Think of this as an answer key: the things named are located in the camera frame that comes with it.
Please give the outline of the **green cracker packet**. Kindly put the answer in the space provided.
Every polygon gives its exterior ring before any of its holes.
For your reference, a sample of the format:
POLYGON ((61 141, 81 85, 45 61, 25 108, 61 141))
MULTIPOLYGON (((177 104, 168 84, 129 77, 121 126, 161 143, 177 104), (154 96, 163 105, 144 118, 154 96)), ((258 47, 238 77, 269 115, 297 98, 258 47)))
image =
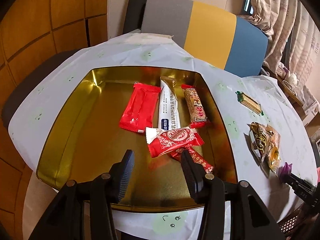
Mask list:
POLYGON ((240 91, 236 91, 236 95, 237 95, 237 100, 239 103, 246 106, 248 109, 250 109, 251 111, 253 111, 257 115, 264 114, 263 110, 261 108, 261 105, 258 102, 256 102, 255 100, 253 100, 252 98, 250 98, 248 95, 246 95, 245 93, 240 92, 240 91))

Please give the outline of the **white red Rosekiss packet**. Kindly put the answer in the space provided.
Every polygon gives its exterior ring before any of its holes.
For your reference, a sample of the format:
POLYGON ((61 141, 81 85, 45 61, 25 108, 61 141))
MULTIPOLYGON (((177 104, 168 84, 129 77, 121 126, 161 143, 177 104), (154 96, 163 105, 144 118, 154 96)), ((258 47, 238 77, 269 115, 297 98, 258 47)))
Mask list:
POLYGON ((195 128, 184 127, 165 131, 160 128, 145 130, 146 143, 152 158, 180 148, 202 146, 204 141, 195 128))

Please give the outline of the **round tray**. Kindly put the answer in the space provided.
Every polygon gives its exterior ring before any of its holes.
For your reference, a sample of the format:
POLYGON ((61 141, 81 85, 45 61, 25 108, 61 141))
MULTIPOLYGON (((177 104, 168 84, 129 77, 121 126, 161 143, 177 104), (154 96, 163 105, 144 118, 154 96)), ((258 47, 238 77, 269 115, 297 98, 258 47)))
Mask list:
POLYGON ((283 80, 282 85, 284 87, 285 93, 291 96, 296 96, 295 88, 289 82, 287 82, 286 80, 283 80))

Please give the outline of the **purple snack packet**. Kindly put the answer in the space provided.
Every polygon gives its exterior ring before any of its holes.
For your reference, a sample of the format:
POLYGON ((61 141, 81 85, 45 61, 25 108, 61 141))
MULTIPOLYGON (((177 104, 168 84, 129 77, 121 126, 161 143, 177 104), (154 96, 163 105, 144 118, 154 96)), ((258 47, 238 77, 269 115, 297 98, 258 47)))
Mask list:
POLYGON ((285 177, 290 175, 292 171, 292 164, 288 164, 287 162, 284 163, 282 167, 278 170, 278 178, 281 183, 285 183, 285 177))

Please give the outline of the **brown chocolate bread packet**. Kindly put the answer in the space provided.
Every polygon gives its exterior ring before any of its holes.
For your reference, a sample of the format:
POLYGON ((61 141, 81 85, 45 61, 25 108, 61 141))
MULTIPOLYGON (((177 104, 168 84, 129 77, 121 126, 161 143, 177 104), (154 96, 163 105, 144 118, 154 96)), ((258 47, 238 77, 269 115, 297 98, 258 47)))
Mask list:
POLYGON ((269 143, 271 133, 265 125, 258 122, 249 124, 249 138, 251 140, 251 149, 257 159, 262 163, 266 156, 266 148, 269 143))

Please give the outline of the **large red snack packet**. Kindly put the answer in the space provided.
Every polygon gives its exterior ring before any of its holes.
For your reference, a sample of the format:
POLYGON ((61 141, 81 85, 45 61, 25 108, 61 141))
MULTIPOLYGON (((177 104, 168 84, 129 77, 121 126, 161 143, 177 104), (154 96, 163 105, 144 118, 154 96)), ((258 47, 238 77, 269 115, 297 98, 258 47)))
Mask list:
POLYGON ((137 133, 144 133, 147 127, 153 127, 153 116, 160 92, 160 87, 135 83, 119 127, 137 133))

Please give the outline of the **wicker chair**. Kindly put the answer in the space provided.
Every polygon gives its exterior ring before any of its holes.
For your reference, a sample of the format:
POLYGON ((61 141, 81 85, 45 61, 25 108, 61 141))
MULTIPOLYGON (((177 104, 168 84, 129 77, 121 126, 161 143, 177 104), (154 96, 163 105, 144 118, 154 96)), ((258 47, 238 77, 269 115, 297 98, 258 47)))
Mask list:
POLYGON ((319 212, 303 203, 278 223, 285 239, 318 239, 319 212))

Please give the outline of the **small red candy packet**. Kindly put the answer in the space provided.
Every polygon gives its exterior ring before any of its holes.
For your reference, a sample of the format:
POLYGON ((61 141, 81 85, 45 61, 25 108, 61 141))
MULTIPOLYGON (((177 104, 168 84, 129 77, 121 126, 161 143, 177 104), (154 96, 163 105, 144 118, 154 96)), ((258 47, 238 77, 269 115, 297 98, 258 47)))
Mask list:
MULTIPOLYGON (((208 163, 204 158, 203 156, 201 156, 196 150, 194 150, 192 147, 188 147, 186 148, 186 150, 189 151, 192 159, 193 159, 193 162, 196 163, 196 164, 200 164, 203 166, 204 170, 206 171, 206 173, 212 173, 213 172, 213 169, 214 167, 208 163)), ((176 160, 176 161, 179 161, 181 162, 181 155, 182 155, 182 152, 184 151, 184 148, 179 148, 179 149, 176 149, 172 152, 170 152, 170 156, 176 160)))

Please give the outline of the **grey yellow blue chair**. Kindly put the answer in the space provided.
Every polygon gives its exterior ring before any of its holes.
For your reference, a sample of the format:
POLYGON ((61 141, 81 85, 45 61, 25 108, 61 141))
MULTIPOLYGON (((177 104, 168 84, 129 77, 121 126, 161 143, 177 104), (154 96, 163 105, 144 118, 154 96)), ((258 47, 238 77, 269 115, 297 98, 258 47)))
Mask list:
POLYGON ((192 0, 129 0, 123 32, 165 35, 191 56, 239 77, 259 75, 267 37, 231 12, 192 0))

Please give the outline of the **white teapot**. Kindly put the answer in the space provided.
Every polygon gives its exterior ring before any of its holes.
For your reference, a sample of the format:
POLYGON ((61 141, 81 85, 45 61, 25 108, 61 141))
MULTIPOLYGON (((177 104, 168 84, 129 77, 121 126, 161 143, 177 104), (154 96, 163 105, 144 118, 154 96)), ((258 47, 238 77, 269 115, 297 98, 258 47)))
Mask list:
POLYGON ((285 77, 285 81, 287 81, 293 87, 299 86, 299 80, 297 78, 296 73, 287 72, 287 75, 285 77))

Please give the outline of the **floral curtains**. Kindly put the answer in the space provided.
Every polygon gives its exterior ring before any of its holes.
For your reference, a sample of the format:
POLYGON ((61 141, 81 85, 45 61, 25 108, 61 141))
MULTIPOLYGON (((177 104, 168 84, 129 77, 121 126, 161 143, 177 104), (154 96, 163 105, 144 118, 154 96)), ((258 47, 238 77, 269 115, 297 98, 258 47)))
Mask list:
POLYGON ((319 29, 300 0, 251 0, 244 18, 268 38, 263 65, 273 74, 286 67, 298 91, 319 99, 319 29))

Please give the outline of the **tissue box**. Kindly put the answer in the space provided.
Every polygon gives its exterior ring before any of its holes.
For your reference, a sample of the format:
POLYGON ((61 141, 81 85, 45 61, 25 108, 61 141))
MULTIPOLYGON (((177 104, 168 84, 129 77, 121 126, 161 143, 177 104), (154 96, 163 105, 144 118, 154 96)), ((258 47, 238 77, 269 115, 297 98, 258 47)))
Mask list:
POLYGON ((276 76, 284 80, 287 76, 287 73, 288 69, 282 63, 280 63, 279 66, 276 68, 276 76))

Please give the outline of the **white blue tube sachet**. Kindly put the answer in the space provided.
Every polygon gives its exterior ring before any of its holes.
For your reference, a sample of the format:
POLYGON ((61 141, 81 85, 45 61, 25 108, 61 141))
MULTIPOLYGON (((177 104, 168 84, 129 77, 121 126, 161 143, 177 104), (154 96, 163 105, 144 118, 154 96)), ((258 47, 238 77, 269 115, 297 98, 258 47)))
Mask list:
POLYGON ((166 76, 160 77, 158 128, 165 131, 181 128, 175 85, 175 79, 166 76))

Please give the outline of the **orange zip seed bag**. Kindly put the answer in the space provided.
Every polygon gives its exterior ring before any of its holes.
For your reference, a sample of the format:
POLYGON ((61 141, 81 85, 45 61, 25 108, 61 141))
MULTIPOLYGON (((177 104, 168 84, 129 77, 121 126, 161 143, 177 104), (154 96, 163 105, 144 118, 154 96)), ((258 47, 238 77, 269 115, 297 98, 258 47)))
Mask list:
POLYGON ((280 134, 270 125, 266 126, 266 131, 269 135, 268 143, 266 146, 266 158, 270 170, 274 173, 277 173, 280 165, 280 134))

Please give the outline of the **chipmunk grain bar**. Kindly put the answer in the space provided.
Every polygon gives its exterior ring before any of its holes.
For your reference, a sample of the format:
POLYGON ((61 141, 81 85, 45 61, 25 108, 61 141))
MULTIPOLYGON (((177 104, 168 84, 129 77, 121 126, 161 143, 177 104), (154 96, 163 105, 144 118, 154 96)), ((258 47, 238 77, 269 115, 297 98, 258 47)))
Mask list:
POLYGON ((184 98, 186 100, 189 115, 190 115, 190 128, 201 128, 207 123, 207 115, 201 103, 200 97, 194 86, 182 84, 184 98))

